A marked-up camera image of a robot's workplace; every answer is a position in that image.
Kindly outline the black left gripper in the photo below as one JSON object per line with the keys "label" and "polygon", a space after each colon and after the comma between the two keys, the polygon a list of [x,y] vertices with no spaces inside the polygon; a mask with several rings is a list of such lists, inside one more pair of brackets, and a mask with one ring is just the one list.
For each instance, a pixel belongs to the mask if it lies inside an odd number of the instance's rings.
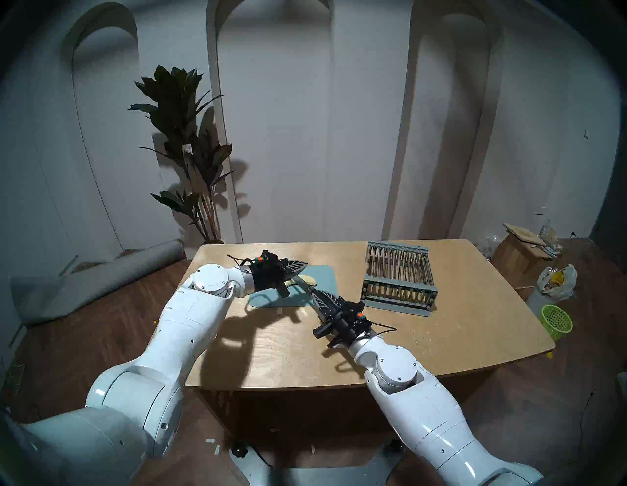
{"label": "black left gripper", "polygon": [[263,250],[261,256],[252,262],[254,291],[275,289],[281,298],[287,298],[290,296],[287,282],[291,278],[286,278],[286,275],[298,275],[308,265],[301,260],[279,258],[269,250]]}

